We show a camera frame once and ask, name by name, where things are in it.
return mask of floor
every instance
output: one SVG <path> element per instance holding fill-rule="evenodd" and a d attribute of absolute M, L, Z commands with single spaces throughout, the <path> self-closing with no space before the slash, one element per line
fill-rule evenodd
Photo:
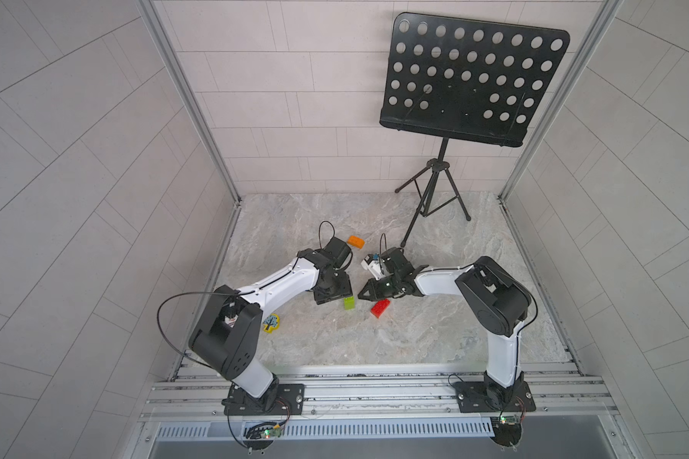
<path fill-rule="evenodd" d="M 435 202 L 448 196 L 438 193 Z M 495 195 L 466 192 L 463 197 L 472 221 L 465 221 L 456 202 L 419 218 L 407 257 L 414 264 L 448 267 L 489 255 L 538 297 Z M 369 278 L 360 261 L 378 252 L 381 232 L 390 245 L 398 244 L 417 204 L 416 193 L 249 195 L 218 285 L 245 285 L 280 269 L 299 250 L 317 247 L 317 226 L 330 220 L 338 237 L 356 235 L 366 242 L 363 249 L 353 249 L 348 268 L 357 292 Z M 328 225 L 322 227 L 323 240 L 330 235 Z M 487 362 L 486 334 L 461 296 L 394 299 L 379 319 L 369 313 L 372 305 L 356 298 L 355 309 L 346 311 L 342 300 L 317 305 L 311 293 L 303 293 L 276 311 L 281 326 L 261 334 L 257 356 L 277 366 Z M 542 304 L 522 344 L 524 362 L 570 360 Z"/>

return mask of gray marble surface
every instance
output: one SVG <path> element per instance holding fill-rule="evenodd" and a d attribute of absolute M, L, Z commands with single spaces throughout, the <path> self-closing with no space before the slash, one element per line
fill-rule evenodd
<path fill-rule="evenodd" d="M 437 193 L 434 202 L 450 196 Z M 495 195 L 462 196 L 472 221 L 464 219 L 456 201 L 428 218 L 420 216 L 405 247 L 408 259 L 449 267 L 488 255 L 538 297 Z M 340 239 L 365 240 L 361 250 L 353 248 L 348 268 L 356 296 L 370 277 L 360 261 L 378 252 L 382 232 L 389 246 L 398 245 L 417 204 L 416 193 L 248 195 L 217 285 L 247 285 L 281 269 L 299 250 L 319 247 L 317 227 L 329 220 Z M 325 224 L 322 243 L 330 236 Z M 311 292 L 298 295 L 276 311 L 281 326 L 272 334 L 261 332 L 258 358 L 271 366 L 487 362 L 486 332 L 461 296 L 392 299 L 379 319 L 369 312 L 374 303 L 355 301 L 355 309 L 346 311 L 342 299 L 317 305 Z M 540 301 L 539 318 L 522 333 L 521 361 L 569 361 Z"/>

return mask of wall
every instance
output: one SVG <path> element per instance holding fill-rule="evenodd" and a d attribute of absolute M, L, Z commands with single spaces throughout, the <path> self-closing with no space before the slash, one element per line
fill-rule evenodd
<path fill-rule="evenodd" d="M 626 0 L 508 210 L 645 457 L 689 457 L 689 0 Z"/>
<path fill-rule="evenodd" d="M 132 0 L 0 1 L 0 458 L 111 456 L 230 207 Z"/>
<path fill-rule="evenodd" d="M 156 1 L 240 193 L 391 192 L 440 139 L 380 127 L 395 16 L 409 11 L 566 29 L 552 96 L 598 2 Z M 460 190 L 498 192 L 520 148 L 453 140 Z M 443 179 L 440 189 L 448 187 Z"/>

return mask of tripod stand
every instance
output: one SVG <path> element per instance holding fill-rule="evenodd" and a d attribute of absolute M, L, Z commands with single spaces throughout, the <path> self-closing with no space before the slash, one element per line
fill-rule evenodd
<path fill-rule="evenodd" d="M 416 219 L 419 217 L 419 214 L 423 216 L 429 216 L 441 209 L 442 207 L 446 206 L 450 202 L 452 202 L 454 199 L 457 199 L 459 201 L 459 205 L 462 206 L 462 211 L 464 212 L 464 216 L 467 218 L 467 221 L 470 221 L 472 219 L 469 216 L 469 213 L 467 212 L 467 207 L 464 206 L 464 201 L 462 201 L 462 196 L 459 194 L 459 190 L 457 189 L 457 185 L 454 183 L 452 174 L 449 172 L 449 163 L 444 160 L 444 154 L 447 152 L 448 142 L 449 137 L 442 137 L 441 148 L 439 149 L 439 156 L 436 158 L 432 158 L 431 160 L 428 160 L 426 162 L 425 168 L 420 170 L 415 176 L 408 179 L 408 181 L 406 181 L 403 185 L 395 189 L 395 192 L 398 193 L 400 190 L 406 188 L 408 184 L 413 182 L 413 184 L 416 185 L 416 191 L 419 192 L 419 197 L 421 198 L 419 206 L 416 207 L 416 212 L 413 213 L 411 225 L 408 226 L 408 230 L 405 232 L 403 241 L 400 242 L 401 247 L 405 247 L 405 242 L 411 235 L 411 230 L 413 230 L 413 225 L 416 224 Z M 416 181 L 416 179 L 421 177 L 429 169 L 431 169 L 431 178 L 429 179 L 429 183 L 426 185 L 426 188 L 424 189 L 424 192 L 422 194 L 421 189 L 419 188 L 419 183 Z M 447 174 L 447 179 L 449 179 L 449 183 L 452 185 L 452 190 L 454 190 L 454 197 L 447 200 L 447 202 L 442 203 L 439 207 L 429 211 L 429 207 L 431 206 L 431 200 L 433 199 L 434 191 L 436 190 L 436 182 L 439 180 L 440 172 L 444 172 Z"/>

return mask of music stand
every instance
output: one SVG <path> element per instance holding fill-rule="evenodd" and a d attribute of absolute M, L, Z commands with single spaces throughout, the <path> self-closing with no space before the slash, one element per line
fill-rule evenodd
<path fill-rule="evenodd" d="M 444 160 L 449 139 L 521 146 L 569 43 L 569 33 L 557 29 L 398 15 L 380 124 L 441 137 L 439 156 L 395 189 L 398 193 L 413 182 L 421 198 L 401 247 L 419 214 L 429 216 L 455 199 L 471 220 Z M 422 193 L 416 179 L 429 169 Z M 429 210 L 442 171 L 455 196 Z"/>

